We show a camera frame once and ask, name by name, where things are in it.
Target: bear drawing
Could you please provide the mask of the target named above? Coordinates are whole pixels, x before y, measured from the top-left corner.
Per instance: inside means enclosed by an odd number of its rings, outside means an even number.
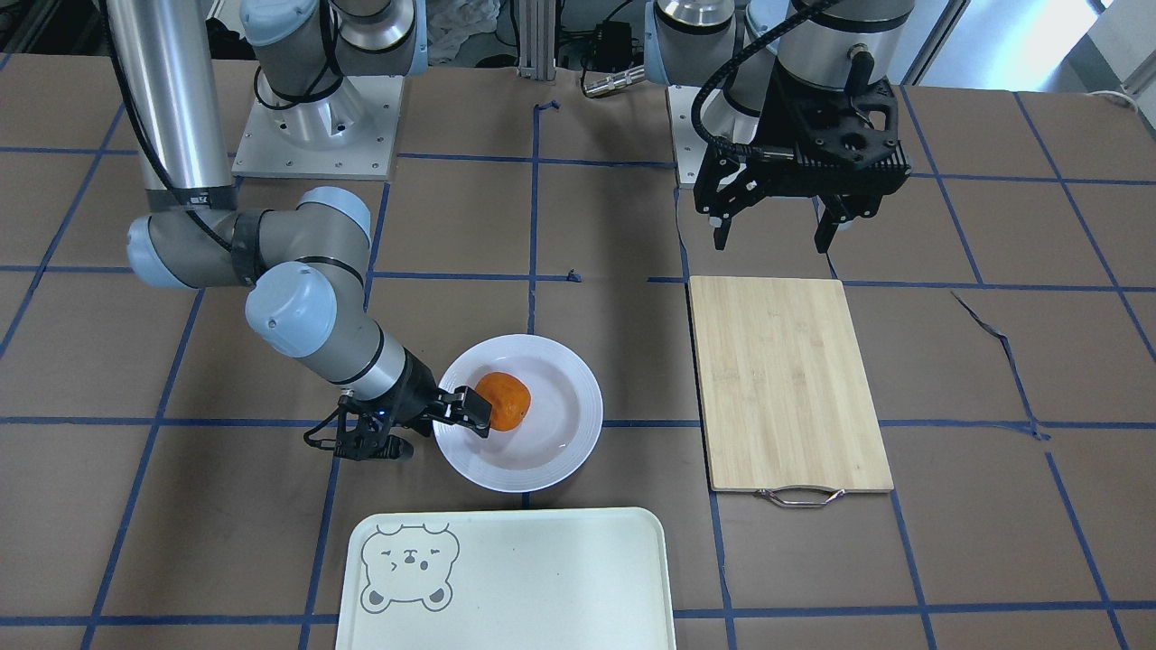
[[[440,531],[401,526],[388,533],[378,527],[362,546],[368,583],[362,607],[377,614],[391,603],[420,600],[430,612],[440,612],[453,597],[450,571],[459,551],[449,525]]]

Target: white bowl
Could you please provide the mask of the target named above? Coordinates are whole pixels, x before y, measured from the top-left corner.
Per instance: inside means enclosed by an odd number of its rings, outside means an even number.
[[[526,419],[509,431],[481,438],[465,427],[433,422],[450,465],[462,477],[496,492],[533,492],[575,472],[594,450],[602,430],[602,393],[586,363],[557,341],[507,334],[482,341],[454,361],[442,377],[446,390],[476,386],[489,372],[507,372],[529,390]]]

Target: bamboo cutting board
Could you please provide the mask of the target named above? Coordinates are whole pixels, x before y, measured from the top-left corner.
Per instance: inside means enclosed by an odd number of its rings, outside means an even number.
[[[892,489],[842,282],[694,276],[690,303],[714,489]]]

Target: orange fruit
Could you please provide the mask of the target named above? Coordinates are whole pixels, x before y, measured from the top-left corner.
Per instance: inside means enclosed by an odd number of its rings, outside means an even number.
[[[477,394],[490,402],[490,428],[509,431],[526,418],[529,411],[529,390],[513,375],[490,372],[474,387]]]

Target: cutting board handle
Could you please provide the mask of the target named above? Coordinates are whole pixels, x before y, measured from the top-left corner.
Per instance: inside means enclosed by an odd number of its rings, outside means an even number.
[[[827,496],[827,498],[822,501],[787,501],[781,496],[779,496],[773,489],[761,489],[755,494],[762,496],[763,498],[781,508],[822,508],[833,502],[838,497],[843,496],[844,494],[847,494],[847,490],[845,489],[818,489],[818,488],[807,488],[807,489],[823,494]]]

